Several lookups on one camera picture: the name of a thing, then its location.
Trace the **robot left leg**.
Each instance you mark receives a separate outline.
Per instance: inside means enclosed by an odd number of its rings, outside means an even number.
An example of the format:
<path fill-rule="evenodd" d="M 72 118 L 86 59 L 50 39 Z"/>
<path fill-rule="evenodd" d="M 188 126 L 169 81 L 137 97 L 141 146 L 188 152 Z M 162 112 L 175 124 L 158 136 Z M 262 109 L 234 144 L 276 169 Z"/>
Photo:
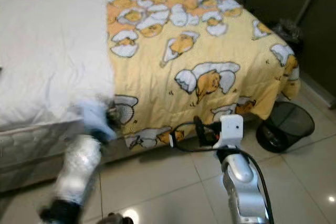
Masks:
<path fill-rule="evenodd" d="M 121 214 L 108 214 L 107 224 L 134 224 L 132 218 Z"/>

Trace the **yellow egg cartoon blanket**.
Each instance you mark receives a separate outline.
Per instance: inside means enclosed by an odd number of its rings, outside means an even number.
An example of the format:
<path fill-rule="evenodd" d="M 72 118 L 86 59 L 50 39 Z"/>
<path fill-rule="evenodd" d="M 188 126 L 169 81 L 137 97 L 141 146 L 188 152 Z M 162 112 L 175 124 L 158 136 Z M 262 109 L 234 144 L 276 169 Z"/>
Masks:
<path fill-rule="evenodd" d="M 125 144 L 152 149 L 192 133 L 195 116 L 266 119 L 300 89 L 296 54 L 235 0 L 106 0 L 114 104 Z"/>

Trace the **dark grey fuzzy object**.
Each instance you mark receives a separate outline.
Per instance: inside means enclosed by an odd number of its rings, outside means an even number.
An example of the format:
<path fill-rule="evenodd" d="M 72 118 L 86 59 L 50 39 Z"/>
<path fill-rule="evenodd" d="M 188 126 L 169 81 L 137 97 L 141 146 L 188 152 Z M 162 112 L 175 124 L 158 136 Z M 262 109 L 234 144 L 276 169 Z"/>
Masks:
<path fill-rule="evenodd" d="M 302 33 L 293 21 L 281 19 L 273 25 L 272 29 L 291 47 L 301 47 L 303 45 Z"/>

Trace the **beige bed base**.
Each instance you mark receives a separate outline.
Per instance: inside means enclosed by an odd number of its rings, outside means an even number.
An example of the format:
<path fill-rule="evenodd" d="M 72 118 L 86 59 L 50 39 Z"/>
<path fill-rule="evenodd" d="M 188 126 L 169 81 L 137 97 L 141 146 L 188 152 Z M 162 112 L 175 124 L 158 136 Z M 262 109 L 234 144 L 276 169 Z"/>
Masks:
<path fill-rule="evenodd" d="M 63 164 L 64 155 L 53 155 L 3 166 L 0 169 L 0 192 L 9 192 L 32 184 L 55 180 Z"/>

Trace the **black mesh waste basket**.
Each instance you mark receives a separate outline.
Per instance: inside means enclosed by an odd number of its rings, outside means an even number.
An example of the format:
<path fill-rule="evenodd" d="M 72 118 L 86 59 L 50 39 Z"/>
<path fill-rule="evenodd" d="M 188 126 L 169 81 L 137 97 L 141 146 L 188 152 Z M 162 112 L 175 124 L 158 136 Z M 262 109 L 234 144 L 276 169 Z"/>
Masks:
<path fill-rule="evenodd" d="M 269 152 L 281 154 L 314 132 L 314 120 L 301 106 L 286 101 L 274 104 L 269 117 L 255 133 L 257 142 Z"/>

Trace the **white quilted mattress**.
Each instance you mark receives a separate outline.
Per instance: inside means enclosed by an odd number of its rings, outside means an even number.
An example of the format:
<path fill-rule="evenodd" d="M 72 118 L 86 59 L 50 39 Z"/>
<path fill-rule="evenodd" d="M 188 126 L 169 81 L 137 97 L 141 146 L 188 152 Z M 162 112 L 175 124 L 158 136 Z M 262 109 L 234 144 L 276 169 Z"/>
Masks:
<path fill-rule="evenodd" d="M 0 169 L 60 154 L 83 100 L 110 102 L 106 0 L 1 0 Z"/>

